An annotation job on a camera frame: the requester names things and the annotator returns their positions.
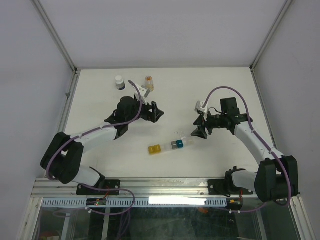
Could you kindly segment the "clear bottle gold cap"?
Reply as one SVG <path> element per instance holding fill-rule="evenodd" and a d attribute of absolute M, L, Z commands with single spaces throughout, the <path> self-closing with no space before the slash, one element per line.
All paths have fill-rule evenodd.
<path fill-rule="evenodd" d="M 145 85 L 147 90 L 150 90 L 151 92 L 154 91 L 154 81 L 153 81 L 153 78 L 151 76 L 146 76 L 145 77 L 144 85 Z"/>

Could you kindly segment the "weekly pill organizer strip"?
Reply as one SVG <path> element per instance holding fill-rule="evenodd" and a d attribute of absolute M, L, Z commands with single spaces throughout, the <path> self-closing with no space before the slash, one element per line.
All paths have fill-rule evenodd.
<path fill-rule="evenodd" d="M 147 147 L 147 153 L 150 156 L 154 156 L 176 150 L 182 150 L 193 146 L 195 143 L 195 138 L 187 135 L 185 131 L 181 129 L 176 131 L 169 139 L 149 144 Z"/>

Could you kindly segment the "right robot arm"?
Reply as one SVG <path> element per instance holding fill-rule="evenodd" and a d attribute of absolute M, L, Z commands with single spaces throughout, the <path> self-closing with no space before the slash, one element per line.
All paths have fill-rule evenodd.
<path fill-rule="evenodd" d="M 252 154 L 258 163 L 257 172 L 234 166 L 226 171 L 222 183 L 213 186 L 214 190 L 226 197 L 248 190 L 256 193 L 263 202 L 289 200 L 299 194 L 298 163 L 292 156 L 286 156 L 269 144 L 253 127 L 253 120 L 240 113 L 234 97 L 220 101 L 221 111 L 212 115 L 203 101 L 195 105 L 198 118 L 193 123 L 196 130 L 193 137 L 207 139 L 214 129 L 226 129 L 231 132 Z"/>

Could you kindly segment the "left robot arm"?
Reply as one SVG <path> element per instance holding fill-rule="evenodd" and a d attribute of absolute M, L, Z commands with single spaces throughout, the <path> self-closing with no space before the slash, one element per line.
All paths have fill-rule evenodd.
<path fill-rule="evenodd" d="M 105 188 L 106 178 L 93 167 L 82 165 L 83 155 L 102 144 L 121 138 L 134 121 L 143 119 L 156 123 L 163 115 L 164 112 L 154 101 L 144 103 L 137 97 L 122 97 L 117 108 L 100 125 L 74 135 L 57 133 L 40 165 L 51 181 L 86 185 L 93 194 L 100 194 Z"/>

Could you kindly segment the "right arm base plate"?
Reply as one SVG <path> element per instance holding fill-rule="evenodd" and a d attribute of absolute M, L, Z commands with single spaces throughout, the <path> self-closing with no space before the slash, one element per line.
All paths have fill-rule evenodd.
<path fill-rule="evenodd" d="M 245 188 L 229 186 L 224 178 L 209 179 L 207 181 L 209 195 L 222 195 L 230 198 L 231 195 L 252 195 L 253 192 Z"/>

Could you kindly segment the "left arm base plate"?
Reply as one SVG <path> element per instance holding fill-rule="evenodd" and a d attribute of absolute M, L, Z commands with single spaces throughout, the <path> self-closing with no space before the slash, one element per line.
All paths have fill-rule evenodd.
<path fill-rule="evenodd" d="M 87 186 L 78 184 L 77 196 L 118 196 L 120 194 L 121 181 L 119 179 L 104 179 L 100 180 L 95 186 Z"/>

